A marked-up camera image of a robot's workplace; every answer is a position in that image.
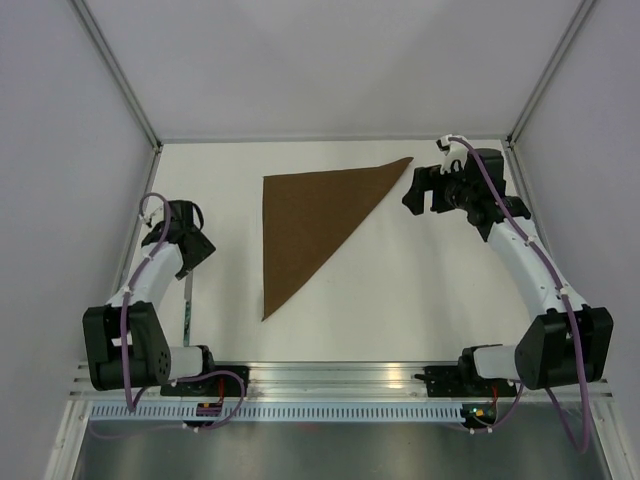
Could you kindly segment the green handled table knife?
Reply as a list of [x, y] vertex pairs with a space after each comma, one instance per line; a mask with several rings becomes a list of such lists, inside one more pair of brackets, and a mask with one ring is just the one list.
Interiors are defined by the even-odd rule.
[[184, 280], [184, 322], [183, 322], [183, 346], [190, 345], [191, 337], [191, 317], [192, 317], [192, 294], [193, 294], [193, 273], [190, 272]]

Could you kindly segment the brown cloth napkin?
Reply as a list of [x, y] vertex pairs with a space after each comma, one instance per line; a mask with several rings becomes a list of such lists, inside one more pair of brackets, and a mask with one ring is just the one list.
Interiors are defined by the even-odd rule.
[[294, 296], [384, 200], [413, 159], [263, 179], [263, 317]]

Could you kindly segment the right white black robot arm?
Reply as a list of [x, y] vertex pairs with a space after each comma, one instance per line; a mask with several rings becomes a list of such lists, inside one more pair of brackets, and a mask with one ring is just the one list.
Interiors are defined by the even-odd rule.
[[506, 192], [502, 154], [474, 149], [461, 137], [443, 137], [437, 146], [443, 163], [415, 169], [403, 205], [413, 215], [465, 212], [501, 259], [531, 318], [515, 345], [465, 349], [456, 371], [459, 388], [478, 395], [493, 379], [519, 381], [530, 390], [601, 380], [612, 316], [604, 307], [590, 306], [560, 273], [525, 202]]

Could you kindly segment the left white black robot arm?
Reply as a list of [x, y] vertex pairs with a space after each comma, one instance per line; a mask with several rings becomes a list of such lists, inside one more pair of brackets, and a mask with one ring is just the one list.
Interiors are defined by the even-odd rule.
[[170, 284], [187, 277], [208, 259], [215, 246], [202, 231], [204, 217], [188, 200], [168, 202], [168, 219], [143, 238], [142, 261], [103, 306], [83, 315], [90, 379], [98, 391], [155, 387], [183, 377], [195, 395], [206, 396], [218, 384], [206, 347], [171, 347], [158, 318]]

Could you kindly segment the left aluminium side rail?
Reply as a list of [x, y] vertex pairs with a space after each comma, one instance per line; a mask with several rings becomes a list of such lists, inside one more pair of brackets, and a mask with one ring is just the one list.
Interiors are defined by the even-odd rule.
[[116, 265], [116, 271], [114, 274], [112, 286], [110, 288], [110, 292], [106, 297], [107, 300], [111, 299], [118, 292], [118, 290], [128, 278], [134, 253], [136, 251], [136, 242], [142, 225], [142, 221], [139, 219], [140, 201], [142, 197], [146, 195], [153, 186], [162, 150], [162, 143], [158, 144], [155, 148], [152, 149], [151, 156], [149, 157], [149, 160], [145, 166], [141, 183], [134, 190], [133, 200], [129, 204], [131, 210], [125, 230], [123, 250], [121, 251], [119, 260]]

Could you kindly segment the aluminium side rail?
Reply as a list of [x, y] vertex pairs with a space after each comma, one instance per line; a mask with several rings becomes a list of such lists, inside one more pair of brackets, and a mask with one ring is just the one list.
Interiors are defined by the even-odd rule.
[[509, 164], [509, 169], [511, 171], [515, 188], [519, 196], [524, 200], [529, 210], [531, 211], [533, 223], [538, 238], [540, 239], [540, 243], [545, 248], [549, 259], [552, 260], [552, 255], [548, 245], [548, 239], [544, 230], [544, 226], [541, 222], [541, 218], [539, 216], [539, 211], [534, 199], [533, 190], [530, 182], [525, 175], [524, 164], [520, 159], [515, 146], [512, 143], [508, 142], [507, 140], [502, 140], [501, 144], [505, 152], [507, 162]]
[[153, 186], [162, 150], [162, 143], [158, 144], [155, 148], [152, 149], [151, 156], [149, 157], [149, 160], [145, 166], [141, 183], [134, 190], [133, 200], [129, 204], [131, 210], [125, 230], [123, 250], [121, 251], [119, 260], [116, 265], [116, 271], [114, 274], [112, 286], [110, 288], [110, 292], [106, 297], [107, 300], [111, 299], [118, 292], [118, 290], [128, 278], [134, 253], [136, 251], [136, 242], [142, 225], [142, 221], [139, 219], [140, 201], [142, 197], [146, 195]]

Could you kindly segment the right aluminium side rail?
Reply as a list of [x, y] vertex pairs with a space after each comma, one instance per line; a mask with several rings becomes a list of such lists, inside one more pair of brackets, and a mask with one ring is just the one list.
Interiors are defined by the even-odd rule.
[[511, 171], [515, 188], [519, 196], [524, 200], [529, 210], [531, 211], [533, 223], [538, 238], [540, 239], [540, 243], [545, 248], [549, 259], [552, 260], [552, 255], [548, 245], [548, 239], [544, 230], [544, 226], [541, 222], [541, 218], [539, 216], [539, 211], [534, 199], [533, 190], [530, 182], [525, 175], [524, 164], [520, 159], [515, 146], [512, 143], [508, 142], [507, 140], [502, 140], [501, 144], [505, 152], [507, 162], [509, 164], [509, 169]]

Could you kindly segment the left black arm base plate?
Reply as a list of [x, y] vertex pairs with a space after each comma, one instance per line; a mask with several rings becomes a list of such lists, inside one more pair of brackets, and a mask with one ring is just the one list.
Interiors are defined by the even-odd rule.
[[244, 388], [250, 383], [248, 365], [222, 364], [213, 368], [217, 375], [204, 380], [174, 381], [160, 388], [163, 397], [240, 397], [241, 388], [236, 377], [242, 380]]

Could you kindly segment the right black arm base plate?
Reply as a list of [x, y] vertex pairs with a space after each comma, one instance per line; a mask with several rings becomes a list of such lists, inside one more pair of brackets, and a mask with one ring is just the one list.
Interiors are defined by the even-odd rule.
[[465, 377], [456, 366], [426, 366], [413, 378], [422, 382], [429, 398], [514, 398], [517, 389], [504, 379]]

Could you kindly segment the aluminium front rail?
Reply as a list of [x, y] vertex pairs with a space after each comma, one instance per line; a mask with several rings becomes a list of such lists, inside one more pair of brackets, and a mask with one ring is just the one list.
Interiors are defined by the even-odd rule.
[[[249, 369], [250, 401], [419, 401], [428, 399], [423, 374], [427, 362], [223, 362]], [[86, 362], [81, 362], [67, 387], [75, 400], [123, 400], [121, 390], [96, 391]], [[612, 399], [606, 380], [589, 385], [593, 401]]]

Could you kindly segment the left aluminium frame post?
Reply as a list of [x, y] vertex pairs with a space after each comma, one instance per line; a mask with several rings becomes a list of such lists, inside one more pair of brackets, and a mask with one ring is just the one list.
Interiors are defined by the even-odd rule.
[[152, 150], [158, 152], [162, 147], [162, 141], [144, 111], [89, 3], [85, 0], [69, 0], [68, 4], [106, 67], [136, 125], [151, 145]]

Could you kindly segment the aluminium frame post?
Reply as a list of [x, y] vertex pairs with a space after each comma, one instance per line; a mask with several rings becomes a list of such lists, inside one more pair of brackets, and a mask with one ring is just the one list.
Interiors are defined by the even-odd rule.
[[162, 141], [144, 111], [89, 3], [85, 0], [69, 0], [68, 4], [106, 67], [136, 125], [151, 145], [152, 150], [158, 152], [162, 147]]
[[523, 108], [505, 137], [509, 147], [513, 147], [522, 136], [562, 63], [568, 57], [575, 41], [598, 4], [598, 0], [581, 0], [578, 3], [575, 12], [572, 14], [549, 59], [546, 61], [534, 88], [528, 95]]

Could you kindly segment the right aluminium frame post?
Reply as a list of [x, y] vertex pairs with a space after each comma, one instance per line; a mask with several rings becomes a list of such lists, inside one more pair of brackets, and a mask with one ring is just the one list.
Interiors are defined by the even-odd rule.
[[509, 147], [513, 147], [522, 136], [562, 63], [568, 57], [575, 41], [598, 4], [598, 0], [581, 0], [578, 3], [575, 12], [572, 14], [549, 59], [546, 61], [534, 88], [528, 95], [523, 108], [505, 137]]

